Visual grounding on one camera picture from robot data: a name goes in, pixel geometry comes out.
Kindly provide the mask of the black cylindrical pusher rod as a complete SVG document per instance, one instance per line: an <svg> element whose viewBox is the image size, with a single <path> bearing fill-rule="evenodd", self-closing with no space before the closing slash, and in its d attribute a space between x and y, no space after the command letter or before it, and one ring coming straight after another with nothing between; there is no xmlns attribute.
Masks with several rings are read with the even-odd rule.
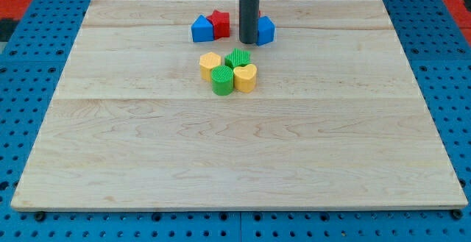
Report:
<svg viewBox="0 0 471 242"><path fill-rule="evenodd" d="M239 0L239 40L253 44L258 39L259 0Z"/></svg>

